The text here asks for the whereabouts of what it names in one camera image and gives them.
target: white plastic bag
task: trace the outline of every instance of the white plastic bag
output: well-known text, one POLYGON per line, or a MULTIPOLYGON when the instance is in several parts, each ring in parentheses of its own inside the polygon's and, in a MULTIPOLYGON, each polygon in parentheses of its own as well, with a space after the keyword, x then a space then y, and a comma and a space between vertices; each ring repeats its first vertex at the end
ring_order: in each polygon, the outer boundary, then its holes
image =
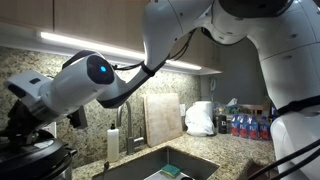
POLYGON ((187 133, 192 136, 207 136, 214 134, 214 127, 209 115, 197 106, 190 107, 185 118, 187 133))

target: cutting board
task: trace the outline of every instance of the cutting board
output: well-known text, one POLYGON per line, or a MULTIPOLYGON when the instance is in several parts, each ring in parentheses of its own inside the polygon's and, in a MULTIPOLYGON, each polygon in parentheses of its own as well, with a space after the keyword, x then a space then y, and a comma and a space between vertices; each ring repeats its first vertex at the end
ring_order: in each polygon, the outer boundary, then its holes
POLYGON ((178 94, 148 94, 144 97, 144 110, 150 147, 182 135, 178 94))

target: kitchen sink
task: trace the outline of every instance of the kitchen sink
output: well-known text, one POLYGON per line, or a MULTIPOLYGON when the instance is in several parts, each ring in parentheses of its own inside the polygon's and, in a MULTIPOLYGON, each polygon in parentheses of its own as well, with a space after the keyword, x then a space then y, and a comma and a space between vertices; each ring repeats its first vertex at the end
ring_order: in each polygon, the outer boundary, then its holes
POLYGON ((104 171, 92 177, 93 180, 165 180, 167 175, 160 173, 166 164, 181 169, 176 179, 191 177, 205 180, 218 169, 218 165, 205 159, 190 156, 171 147, 163 147, 137 159, 124 163, 113 169, 104 171))

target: bottle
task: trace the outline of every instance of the bottle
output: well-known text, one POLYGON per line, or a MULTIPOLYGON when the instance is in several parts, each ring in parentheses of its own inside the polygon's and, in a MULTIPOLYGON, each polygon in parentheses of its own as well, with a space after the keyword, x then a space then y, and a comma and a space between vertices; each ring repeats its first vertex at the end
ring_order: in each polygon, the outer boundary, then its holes
POLYGON ((116 129, 114 123, 107 131, 108 139, 108 161, 116 162, 119 159, 119 129, 116 129))
POLYGON ((270 123, 267 121, 266 116, 261 116, 259 134, 260 134, 260 139, 271 140, 270 123))
POLYGON ((219 123, 219 133, 220 134, 227 134, 227 116, 223 114, 224 109, 219 108, 219 116, 218 116, 218 123, 219 123))
POLYGON ((240 123, 238 121, 238 115, 233 115, 231 120, 231 134, 234 136, 239 136, 240 123))
POLYGON ((259 139, 259 124, 255 116, 249 116, 248 118, 248 136, 250 139, 258 140, 259 139))
POLYGON ((243 138, 248 138, 248 116, 247 115, 240 115, 239 116, 239 136, 243 138))

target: granite countertop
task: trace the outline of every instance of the granite countertop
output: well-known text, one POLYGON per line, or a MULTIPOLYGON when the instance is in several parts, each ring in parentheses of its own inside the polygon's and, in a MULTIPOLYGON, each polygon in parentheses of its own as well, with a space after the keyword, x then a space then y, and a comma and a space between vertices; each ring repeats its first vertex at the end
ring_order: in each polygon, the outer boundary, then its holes
MULTIPOLYGON (((271 141, 254 141, 234 137, 230 134, 218 134, 213 137, 194 137, 184 134, 179 138, 152 148, 145 148, 130 156, 125 156, 125 153, 121 153, 120 160, 110 163, 110 168, 119 166, 164 146, 173 147, 219 165, 219 169, 209 177, 209 180, 241 179, 252 163, 266 166, 275 161, 271 141)), ((106 161, 106 159, 103 159, 74 169, 73 179, 91 179, 92 176, 103 171, 103 165, 106 161)))

